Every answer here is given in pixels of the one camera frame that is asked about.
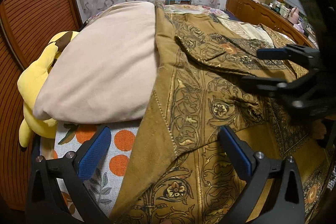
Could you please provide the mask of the right hand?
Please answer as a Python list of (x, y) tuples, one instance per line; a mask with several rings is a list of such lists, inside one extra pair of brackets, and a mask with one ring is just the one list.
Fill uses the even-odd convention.
[(315, 140), (322, 140), (326, 135), (327, 129), (322, 120), (313, 121), (311, 124), (311, 137)]

